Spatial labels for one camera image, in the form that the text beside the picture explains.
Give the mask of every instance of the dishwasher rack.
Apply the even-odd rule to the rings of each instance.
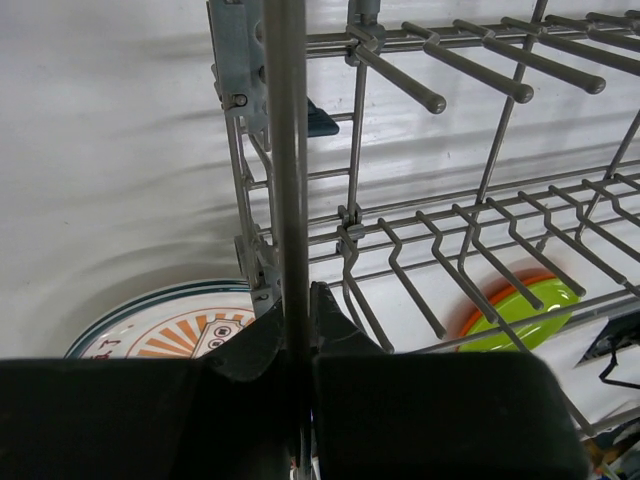
[[[307,36],[304,3],[265,0],[263,7],[259,0],[209,0],[208,4],[216,60],[212,70],[225,111],[242,228],[242,235],[236,238],[238,259],[252,290],[256,316],[283,297],[287,342],[294,363],[305,365],[309,360],[309,266],[332,261],[342,262],[341,276],[328,279],[329,285],[342,289],[354,323],[372,334],[390,353],[394,345],[362,289],[367,281],[385,276],[394,276],[400,282],[435,336],[444,339],[416,350],[422,353],[451,350],[502,333],[527,352],[514,328],[564,313],[574,314],[573,324],[591,322],[629,308],[613,303],[625,299],[630,302],[633,299],[633,308],[637,308],[635,299],[640,296],[640,285],[612,265],[606,255],[591,249],[589,238],[595,235],[604,240],[610,250],[626,255],[631,268],[638,268],[640,252],[609,230],[617,225],[640,228],[640,212],[632,211],[626,203],[628,199],[640,198],[637,173],[640,159],[624,158],[640,126],[640,111],[626,133],[621,132],[614,157],[603,159],[600,166],[501,184],[491,184],[491,179],[515,104],[527,103],[534,96],[534,89],[523,83],[526,68],[588,95],[597,95],[606,88],[605,78],[533,53],[534,44],[539,42],[638,77],[640,61],[602,50],[597,44],[640,52],[640,39],[636,37],[640,32],[640,11],[629,10],[618,16],[592,12],[578,20],[545,17],[547,1],[538,0],[528,21],[505,17],[497,24],[476,25],[455,20],[452,26],[436,28],[404,22],[401,29],[387,31],[377,22],[380,0],[350,0],[344,32]],[[584,39],[592,40],[596,46],[578,42]],[[514,61],[513,76],[506,77],[456,53],[456,49],[466,47],[482,47]],[[442,113],[447,101],[452,100],[432,91],[382,56],[396,52],[416,52],[415,55],[422,52],[443,62],[460,75],[470,76],[504,94],[504,107],[477,188],[360,208],[358,174],[368,70],[375,70],[431,114]],[[335,122],[353,125],[350,162],[344,168],[308,174],[305,65],[307,59],[329,57],[344,57],[357,69],[353,111],[331,115]],[[245,143],[255,149],[266,180],[255,180],[244,153]],[[339,176],[348,178],[344,205],[336,214],[308,218],[307,182]],[[259,189],[268,191],[271,225],[259,226],[254,222],[250,192]],[[486,232],[495,228],[508,236],[509,241],[500,241],[493,234],[487,239]],[[314,230],[321,233],[310,235]],[[452,237],[460,238],[453,247],[444,245]],[[571,255],[588,262],[603,282],[613,281],[619,289],[508,325],[465,270],[465,261],[483,257],[505,282],[539,309],[542,302],[499,258],[501,250],[518,247],[526,258],[552,272],[576,295],[584,296],[587,292],[581,279],[574,278],[545,254],[550,241],[559,242]],[[422,246],[416,261],[400,263],[403,252],[425,242],[430,247]],[[309,247],[322,245],[337,246],[335,251],[325,249],[324,253],[309,256]],[[430,255],[425,258],[424,252]],[[378,265],[365,273],[356,273],[361,259],[370,254],[377,258]],[[386,265],[380,264],[381,258]],[[442,319],[411,278],[412,271],[430,267],[446,272],[498,328],[446,339]],[[640,414],[634,409],[592,424],[568,398],[567,405],[587,437]]]

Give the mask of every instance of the wire rack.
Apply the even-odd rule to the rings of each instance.
[[[217,64],[213,70],[226,114],[241,219],[242,235],[236,239],[240,266],[258,315],[282,295],[294,363],[308,363],[310,272],[314,279],[337,289],[353,322],[388,352],[446,351],[492,335],[506,335],[528,352],[516,333],[520,327],[565,313],[573,314],[570,323],[576,326],[629,309],[629,302],[637,308],[633,302],[640,296],[640,212],[634,210],[634,201],[637,205],[640,198],[640,160],[625,159],[625,154],[640,126],[640,112],[628,130],[620,132],[613,158],[604,158],[599,165],[577,168],[576,164],[561,172],[527,174],[503,183],[491,180],[515,104],[527,103],[534,95],[535,89],[523,82],[527,68],[588,95],[598,95],[606,87],[606,78],[533,53],[534,45],[625,72],[637,82],[640,61],[633,54],[640,52],[639,11],[617,16],[591,12],[582,19],[545,17],[547,2],[538,0],[526,21],[505,17],[493,25],[476,25],[455,20],[450,26],[428,28],[404,22],[399,30],[385,30],[377,22],[380,1],[352,0],[344,32],[306,36],[304,2],[266,0],[264,12],[259,3],[255,6],[260,9],[255,14],[259,23],[249,28],[253,32],[255,26],[256,34],[249,37],[264,48],[264,58],[258,59],[257,68],[248,69],[265,89],[255,102],[257,108],[247,113],[247,100],[253,100],[247,95],[255,96],[255,89],[238,93],[235,84],[227,81],[225,85],[216,13],[210,5]],[[250,2],[244,2],[247,11],[249,7]],[[620,53],[599,45],[614,46]],[[467,47],[484,48],[513,61],[513,75],[505,76],[456,53]],[[504,106],[477,187],[361,208],[358,175],[368,71],[376,71],[430,114],[442,113],[447,102],[455,100],[432,91],[382,56],[399,52],[422,52],[442,62],[502,93]],[[344,57],[356,69],[353,111],[331,115],[335,122],[352,124],[350,161],[342,168],[308,174],[305,64],[308,59],[331,57]],[[268,124],[256,120],[262,114],[268,114]],[[255,179],[245,155],[248,145],[264,168],[264,180]],[[309,218],[308,182],[334,177],[348,179],[343,206],[337,213]],[[261,225],[252,216],[250,194],[257,190],[268,193],[270,220]],[[514,259],[551,272],[583,300],[540,311],[543,302],[514,273]],[[592,272],[589,282],[576,275],[571,266],[575,263],[587,265]],[[437,273],[424,275],[427,270]],[[487,298],[487,271],[494,283],[510,284],[540,313],[507,324]],[[394,283],[389,288],[395,288],[398,298],[415,312],[410,328],[417,329],[418,337],[431,336],[430,345],[398,348],[394,344],[393,330],[406,325],[389,320],[384,303],[391,293],[381,296],[375,285],[381,278]],[[434,282],[443,284],[435,294]],[[596,287],[587,288],[587,283]],[[438,309],[437,297],[445,290],[477,308],[497,328],[452,339],[443,321],[447,312]],[[592,424],[568,398],[567,405],[585,436],[639,413],[635,409]]]

